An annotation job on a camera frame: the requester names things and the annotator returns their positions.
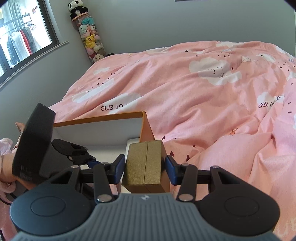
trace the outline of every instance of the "black circular pad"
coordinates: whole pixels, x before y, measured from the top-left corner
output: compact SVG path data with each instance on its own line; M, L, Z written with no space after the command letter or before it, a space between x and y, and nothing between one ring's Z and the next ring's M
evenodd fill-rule
M235 236L257 236L273 230L279 207L268 195L249 184L219 185L198 202L211 226Z
M232 197L225 202L225 208L235 216L248 217L259 210L259 205L249 197Z
M66 203L63 199L53 196L38 198L31 204L32 212L41 217L58 215L65 209L65 207Z
M89 200L66 184L44 183L18 197L10 217L21 231L54 236L83 224L91 214Z

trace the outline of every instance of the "window sill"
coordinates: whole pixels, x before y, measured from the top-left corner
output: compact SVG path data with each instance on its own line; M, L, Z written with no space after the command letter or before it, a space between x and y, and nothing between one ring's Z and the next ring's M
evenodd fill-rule
M22 70L24 70L25 68L27 68L29 65L33 64L35 61L37 61L38 59L42 58L43 56L49 54L50 52L58 49L59 47L62 47L63 45L66 45L68 44L69 41L65 41L61 44L58 44L56 46L54 46L53 48L47 50L46 52L38 55L38 57L32 59L30 62L26 63L24 66L22 66L21 68L19 68L16 72L14 72L12 75L10 75L5 81L3 81L1 84L0 84L0 88L2 88L8 81L10 81L14 76L16 76L17 74L19 74Z

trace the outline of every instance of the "white cloud print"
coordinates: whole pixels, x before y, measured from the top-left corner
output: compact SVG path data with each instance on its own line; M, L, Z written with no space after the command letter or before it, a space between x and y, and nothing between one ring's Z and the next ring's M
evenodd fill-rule
M294 122L295 122L295 125L293 125L293 127L296 130L296 114L294 115Z
M146 52L149 54L152 53L165 53L170 49L170 47L163 47L163 48L156 48L156 49L149 49Z
M283 103L284 95L272 97L268 92L263 92L257 98L257 104L259 109L262 107L267 107L268 110L273 106L274 103Z
M101 111L106 114L130 112L138 105L141 95L138 93L124 93L100 105Z
M193 51L193 53L196 53L196 54L203 54L203 53L205 53L206 52L206 50L202 50L202 51Z
M283 53L283 54L287 55L290 59L292 59L292 60L294 59L293 55L291 55L288 52L282 50L279 46L276 46L276 50L279 51L280 53Z
M228 48L236 47L236 46L241 46L244 43L233 43L233 42L219 42L216 44L216 47L221 47L221 46L227 46Z
M97 88L91 89L89 91L83 91L83 92L80 92L76 95L73 95L72 101L76 102L76 103L81 103L81 102L97 95L98 93L102 92L104 89L108 88L113 83L114 83L114 78L110 79L108 82L104 83L103 85L98 86Z
M293 71L290 72L289 76L287 77L287 80L289 79L293 79L296 78L296 73L294 73Z
M227 82L234 83L242 79L241 72L231 72L227 61L214 58L192 61L189 70L191 73L198 73L199 78L207 79L212 85L225 85Z
M264 58L265 60L267 60L268 62L272 62L274 63L276 61L276 59L274 57L272 57L271 55L269 54L266 54L266 53L260 53L258 54L257 56L260 56L262 58Z
M108 71L109 69L110 69L110 67L99 68L99 69L93 71L93 74L96 75L96 74L99 74L99 73L101 73L101 72L106 72L106 71Z

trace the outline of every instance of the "brown cardboard box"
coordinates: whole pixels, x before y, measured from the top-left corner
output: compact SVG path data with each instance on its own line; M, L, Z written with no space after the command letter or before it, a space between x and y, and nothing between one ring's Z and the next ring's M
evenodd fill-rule
M164 169L166 151L161 140L131 144L122 185L131 193L170 191Z

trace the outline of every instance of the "pink duvet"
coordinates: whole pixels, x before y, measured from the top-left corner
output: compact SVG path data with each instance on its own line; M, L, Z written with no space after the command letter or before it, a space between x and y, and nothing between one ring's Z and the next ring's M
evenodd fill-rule
M272 196L296 234L296 59L262 43L192 42L95 63L51 108L56 122L142 111L178 163L219 165ZM172 187L174 195L178 190ZM207 194L198 186L197 199Z

